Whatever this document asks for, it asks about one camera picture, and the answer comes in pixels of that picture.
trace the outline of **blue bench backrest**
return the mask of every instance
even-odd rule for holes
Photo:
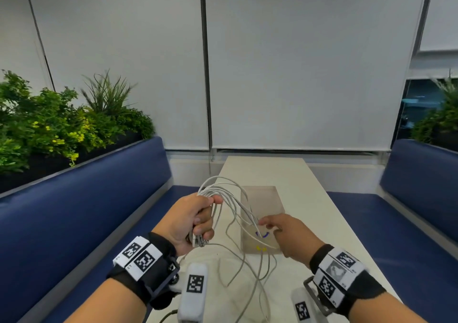
[[[458,242],[458,153],[413,140],[398,140],[380,185]]]
[[[19,320],[170,177],[155,137],[0,199],[0,321]]]

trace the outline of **black planter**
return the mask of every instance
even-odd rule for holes
[[[434,134],[432,144],[458,152],[458,131],[437,132]]]
[[[134,133],[130,130],[125,135],[118,135],[114,144],[106,148],[98,148],[91,152],[80,150],[76,164],[84,163],[103,154],[112,152],[121,147],[127,146],[141,140],[140,133]],[[29,169],[24,172],[13,172],[11,174],[0,176],[0,193],[20,187],[24,184],[36,181],[40,178],[52,175],[61,170],[70,167],[70,160],[62,156],[49,156],[47,154],[32,154],[29,158]]]

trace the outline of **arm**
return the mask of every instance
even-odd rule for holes
[[[268,229],[277,227],[273,234],[286,257],[301,262],[310,268],[310,260],[324,245],[302,221],[286,214],[266,216],[259,225]],[[403,305],[389,293],[374,299],[358,299],[350,310],[351,323],[425,323],[420,316]]]
[[[192,250],[186,241],[191,228],[195,235],[210,240],[214,236],[213,203],[221,204],[219,196],[206,198],[189,195],[179,199],[152,230],[168,239],[178,256]],[[108,279],[70,316],[65,323],[141,323],[145,318],[146,306],[133,292],[120,282]]]

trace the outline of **beige box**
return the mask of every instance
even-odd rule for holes
[[[283,207],[280,196],[278,195],[277,188],[275,186],[244,186],[244,190],[248,195],[248,201],[245,198],[245,195],[241,194],[240,202],[248,208],[251,206],[253,214],[258,218],[262,218],[268,215],[277,215],[279,213],[284,213],[285,209]],[[245,211],[241,210],[240,215],[244,220],[249,220]],[[254,237],[256,236],[255,226],[249,225],[247,222],[242,221],[243,227]],[[267,230],[264,226],[259,226],[259,231],[262,236],[269,233],[265,238],[262,239],[262,242],[267,245],[271,245],[277,249],[272,249],[266,247],[265,245],[260,244],[252,237],[249,237],[242,229],[241,230],[241,247],[242,251],[247,254],[259,254],[260,251],[269,251],[272,254],[281,253],[277,240],[273,236],[272,231]]]

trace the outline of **person's left hand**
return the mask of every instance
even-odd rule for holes
[[[192,245],[186,241],[186,236],[191,229],[194,235],[203,235],[206,240],[211,240],[215,235],[211,208],[213,203],[222,204],[223,198],[218,195],[207,198],[196,193],[182,197],[152,232],[168,239],[175,246],[178,256],[188,254],[192,251]]]

